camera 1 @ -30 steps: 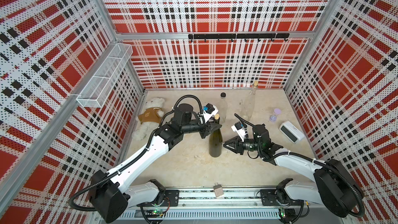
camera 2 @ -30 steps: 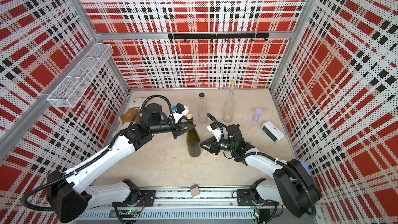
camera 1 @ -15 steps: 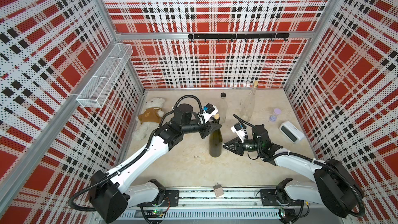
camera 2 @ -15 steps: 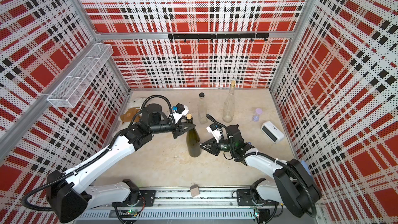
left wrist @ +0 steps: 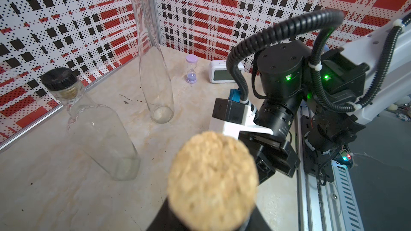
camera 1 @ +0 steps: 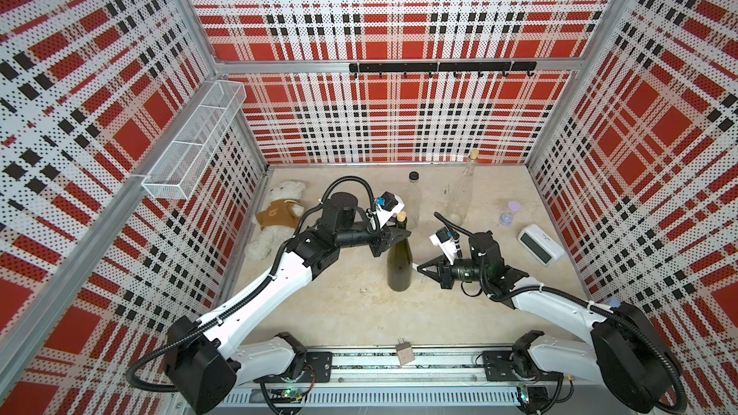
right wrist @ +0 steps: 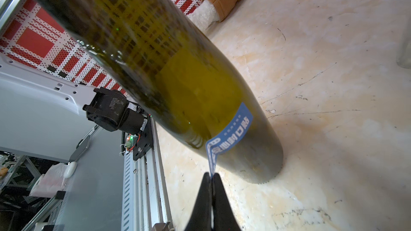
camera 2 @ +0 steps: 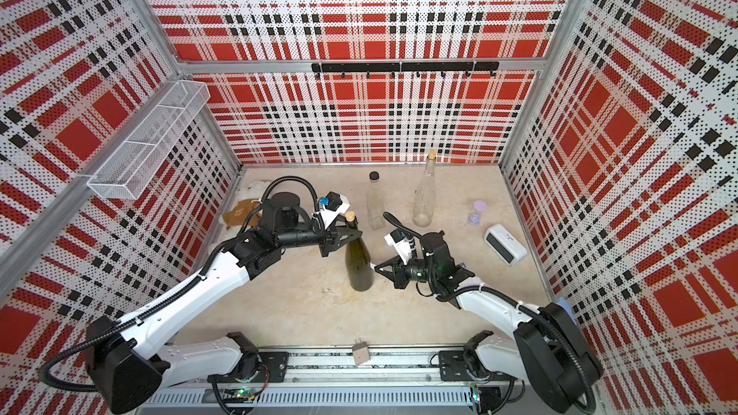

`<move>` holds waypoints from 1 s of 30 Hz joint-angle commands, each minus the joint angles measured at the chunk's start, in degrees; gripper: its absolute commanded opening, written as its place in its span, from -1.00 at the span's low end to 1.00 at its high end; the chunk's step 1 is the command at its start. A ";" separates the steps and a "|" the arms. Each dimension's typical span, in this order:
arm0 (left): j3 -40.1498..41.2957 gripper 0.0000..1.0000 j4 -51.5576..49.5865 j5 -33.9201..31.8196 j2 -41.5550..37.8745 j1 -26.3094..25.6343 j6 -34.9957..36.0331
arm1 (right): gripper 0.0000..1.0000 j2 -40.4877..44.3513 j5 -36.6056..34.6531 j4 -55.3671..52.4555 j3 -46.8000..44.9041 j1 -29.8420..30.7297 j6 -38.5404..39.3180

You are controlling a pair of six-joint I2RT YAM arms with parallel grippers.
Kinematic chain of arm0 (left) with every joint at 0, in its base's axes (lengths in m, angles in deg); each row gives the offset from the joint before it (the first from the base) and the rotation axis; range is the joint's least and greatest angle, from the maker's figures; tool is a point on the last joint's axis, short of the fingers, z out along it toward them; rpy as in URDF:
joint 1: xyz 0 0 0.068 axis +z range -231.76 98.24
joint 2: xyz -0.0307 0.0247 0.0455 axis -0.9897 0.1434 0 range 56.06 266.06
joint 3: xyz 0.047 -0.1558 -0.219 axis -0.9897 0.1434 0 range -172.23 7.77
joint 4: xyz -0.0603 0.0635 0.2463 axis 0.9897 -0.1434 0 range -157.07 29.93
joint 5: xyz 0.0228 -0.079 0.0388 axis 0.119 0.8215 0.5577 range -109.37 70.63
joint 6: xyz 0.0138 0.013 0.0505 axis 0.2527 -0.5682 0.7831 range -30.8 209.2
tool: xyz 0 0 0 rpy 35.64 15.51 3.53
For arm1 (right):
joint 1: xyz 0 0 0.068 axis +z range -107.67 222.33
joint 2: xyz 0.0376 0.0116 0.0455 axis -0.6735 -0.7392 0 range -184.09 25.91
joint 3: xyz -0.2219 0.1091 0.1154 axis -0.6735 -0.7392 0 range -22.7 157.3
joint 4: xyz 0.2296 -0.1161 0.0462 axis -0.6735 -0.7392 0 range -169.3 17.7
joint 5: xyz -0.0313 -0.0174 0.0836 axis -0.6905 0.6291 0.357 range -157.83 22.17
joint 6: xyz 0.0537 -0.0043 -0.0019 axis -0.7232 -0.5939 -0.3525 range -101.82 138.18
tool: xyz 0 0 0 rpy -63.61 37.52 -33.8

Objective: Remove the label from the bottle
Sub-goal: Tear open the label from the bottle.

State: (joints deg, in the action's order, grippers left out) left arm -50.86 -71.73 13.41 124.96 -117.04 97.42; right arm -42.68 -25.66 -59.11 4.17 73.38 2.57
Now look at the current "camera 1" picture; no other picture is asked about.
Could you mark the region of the dark green wine bottle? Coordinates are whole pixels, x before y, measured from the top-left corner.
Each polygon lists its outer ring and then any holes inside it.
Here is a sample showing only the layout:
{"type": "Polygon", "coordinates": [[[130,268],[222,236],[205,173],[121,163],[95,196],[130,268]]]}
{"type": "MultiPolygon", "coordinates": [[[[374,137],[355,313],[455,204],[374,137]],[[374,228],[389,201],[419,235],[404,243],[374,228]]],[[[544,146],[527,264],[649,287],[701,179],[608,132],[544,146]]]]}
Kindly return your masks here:
{"type": "Polygon", "coordinates": [[[409,246],[411,233],[407,229],[407,213],[405,211],[398,214],[395,228],[400,230],[401,234],[387,254],[387,283],[393,291],[403,292],[411,285],[413,262],[411,246],[409,246]]]}

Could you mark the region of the small clear black-capped bottle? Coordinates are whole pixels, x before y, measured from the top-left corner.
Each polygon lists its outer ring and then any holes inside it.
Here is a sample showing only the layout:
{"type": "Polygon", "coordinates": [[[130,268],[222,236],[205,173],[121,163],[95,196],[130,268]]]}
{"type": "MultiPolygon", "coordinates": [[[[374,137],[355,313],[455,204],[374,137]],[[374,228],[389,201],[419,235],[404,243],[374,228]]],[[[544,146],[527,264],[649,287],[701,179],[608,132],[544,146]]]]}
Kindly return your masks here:
{"type": "Polygon", "coordinates": [[[422,205],[422,189],[419,186],[420,174],[417,171],[409,173],[409,183],[405,193],[402,195],[405,202],[405,212],[407,214],[407,228],[415,229],[420,219],[420,209],[422,205]]]}

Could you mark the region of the tall clear corked bottle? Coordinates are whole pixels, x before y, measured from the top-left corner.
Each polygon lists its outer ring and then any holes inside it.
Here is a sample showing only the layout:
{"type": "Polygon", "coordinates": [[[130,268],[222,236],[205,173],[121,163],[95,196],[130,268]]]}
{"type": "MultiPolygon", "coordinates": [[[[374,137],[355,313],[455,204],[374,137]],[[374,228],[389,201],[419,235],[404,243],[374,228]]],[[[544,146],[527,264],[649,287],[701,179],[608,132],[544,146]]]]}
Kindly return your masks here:
{"type": "Polygon", "coordinates": [[[474,174],[478,165],[479,155],[480,152],[477,149],[473,149],[470,152],[465,169],[463,169],[459,178],[450,188],[449,202],[444,215],[452,223],[459,226],[463,224],[470,209],[474,188],[474,174]]]}

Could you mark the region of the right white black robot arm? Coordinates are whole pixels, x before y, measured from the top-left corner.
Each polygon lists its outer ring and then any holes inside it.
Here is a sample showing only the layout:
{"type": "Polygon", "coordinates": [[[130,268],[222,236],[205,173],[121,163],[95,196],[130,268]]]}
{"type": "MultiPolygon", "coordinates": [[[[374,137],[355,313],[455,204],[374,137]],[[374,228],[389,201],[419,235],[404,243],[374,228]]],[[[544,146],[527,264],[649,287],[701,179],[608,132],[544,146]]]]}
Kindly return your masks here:
{"type": "Polygon", "coordinates": [[[538,282],[505,263],[491,232],[468,234],[470,255],[465,257],[459,244],[463,233],[440,229],[430,236],[442,254],[418,265],[418,272],[444,289],[477,282],[480,295],[493,303],[539,316],[575,336],[561,340],[541,330],[524,334],[507,359],[514,378],[582,378],[605,386],[638,413],[655,408],[669,414],[686,411],[680,363],[641,309],[629,303],[585,301],[538,282]]]}

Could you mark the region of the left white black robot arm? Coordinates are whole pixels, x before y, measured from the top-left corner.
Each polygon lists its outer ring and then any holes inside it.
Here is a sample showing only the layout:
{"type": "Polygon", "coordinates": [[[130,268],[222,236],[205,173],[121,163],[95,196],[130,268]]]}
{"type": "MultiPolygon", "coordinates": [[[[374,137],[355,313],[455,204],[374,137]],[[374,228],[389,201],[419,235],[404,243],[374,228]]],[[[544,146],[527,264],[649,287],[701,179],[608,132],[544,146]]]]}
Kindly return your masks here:
{"type": "Polygon", "coordinates": [[[409,231],[390,223],[405,208],[387,191],[372,209],[338,192],[323,200],[317,221],[288,238],[275,266],[236,296],[196,321],[183,317],[167,333],[165,374],[197,414],[219,405],[242,382],[267,376],[298,378],[305,348],[291,334],[243,347],[245,338],[278,305],[332,266],[344,248],[368,247],[380,257],[409,231]]]}

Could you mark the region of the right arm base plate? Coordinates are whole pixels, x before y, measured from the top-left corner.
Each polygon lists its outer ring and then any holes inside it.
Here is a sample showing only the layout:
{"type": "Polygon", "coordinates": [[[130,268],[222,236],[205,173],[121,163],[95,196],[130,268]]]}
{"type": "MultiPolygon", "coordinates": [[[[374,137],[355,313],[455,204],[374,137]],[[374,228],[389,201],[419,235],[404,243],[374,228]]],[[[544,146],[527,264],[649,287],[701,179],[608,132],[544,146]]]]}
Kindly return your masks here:
{"type": "Polygon", "coordinates": [[[539,370],[532,364],[512,357],[511,349],[482,351],[475,364],[482,368],[487,382],[506,383],[556,383],[560,374],[539,370]]]}

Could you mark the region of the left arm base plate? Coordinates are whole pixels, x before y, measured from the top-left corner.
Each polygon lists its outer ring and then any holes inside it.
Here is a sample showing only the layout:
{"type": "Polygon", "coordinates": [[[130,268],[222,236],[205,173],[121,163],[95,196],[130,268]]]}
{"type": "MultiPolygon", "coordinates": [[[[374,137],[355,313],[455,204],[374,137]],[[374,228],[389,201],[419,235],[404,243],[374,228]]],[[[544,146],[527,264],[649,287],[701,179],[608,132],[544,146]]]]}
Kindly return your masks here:
{"type": "Polygon", "coordinates": [[[282,374],[257,378],[256,382],[264,383],[324,383],[329,382],[332,374],[331,352],[308,351],[296,355],[282,374]]]}

